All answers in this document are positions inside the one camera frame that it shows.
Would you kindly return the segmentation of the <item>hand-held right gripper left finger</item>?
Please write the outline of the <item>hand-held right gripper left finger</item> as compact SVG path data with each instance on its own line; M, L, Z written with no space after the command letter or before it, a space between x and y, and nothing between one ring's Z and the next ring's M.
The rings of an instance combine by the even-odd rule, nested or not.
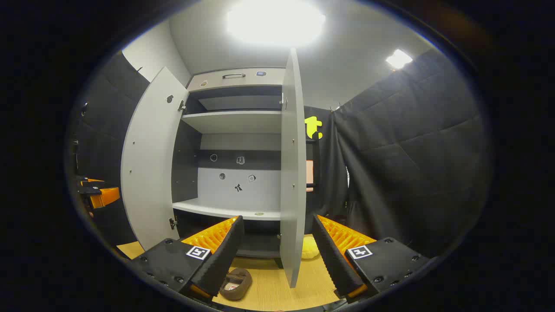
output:
M165 238L131 260L131 267L183 296L211 302L244 235L244 219L238 215L186 239Z

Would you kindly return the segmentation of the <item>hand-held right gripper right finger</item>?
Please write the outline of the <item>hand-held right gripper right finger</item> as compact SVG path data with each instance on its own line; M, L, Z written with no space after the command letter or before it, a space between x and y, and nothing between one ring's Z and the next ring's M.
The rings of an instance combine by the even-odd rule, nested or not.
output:
M397 288L430 261L397 239L373 239L321 215L313 216L313 237L335 294L348 303Z

